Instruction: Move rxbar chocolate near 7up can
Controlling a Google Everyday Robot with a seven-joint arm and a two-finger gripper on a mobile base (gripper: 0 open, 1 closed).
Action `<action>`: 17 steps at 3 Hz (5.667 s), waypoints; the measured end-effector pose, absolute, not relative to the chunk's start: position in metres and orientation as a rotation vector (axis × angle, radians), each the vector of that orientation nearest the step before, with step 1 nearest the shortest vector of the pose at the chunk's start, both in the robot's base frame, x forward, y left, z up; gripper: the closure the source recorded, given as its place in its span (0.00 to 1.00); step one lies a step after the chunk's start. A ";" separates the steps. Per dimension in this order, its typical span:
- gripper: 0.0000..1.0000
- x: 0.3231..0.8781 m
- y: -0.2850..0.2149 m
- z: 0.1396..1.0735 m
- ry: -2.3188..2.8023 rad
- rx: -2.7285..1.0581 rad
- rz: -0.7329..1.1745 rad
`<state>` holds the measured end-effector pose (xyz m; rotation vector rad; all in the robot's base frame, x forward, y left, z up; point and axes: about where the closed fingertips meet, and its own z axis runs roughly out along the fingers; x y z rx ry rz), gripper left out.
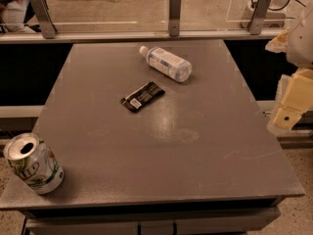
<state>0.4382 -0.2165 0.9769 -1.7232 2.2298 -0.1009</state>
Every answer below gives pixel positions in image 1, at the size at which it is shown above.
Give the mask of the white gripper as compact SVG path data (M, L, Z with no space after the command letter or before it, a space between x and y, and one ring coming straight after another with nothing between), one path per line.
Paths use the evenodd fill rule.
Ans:
M292 75L281 76L267 130L280 135L289 132L313 107L313 2L291 24L270 40L265 49L285 53L289 63L300 67Z

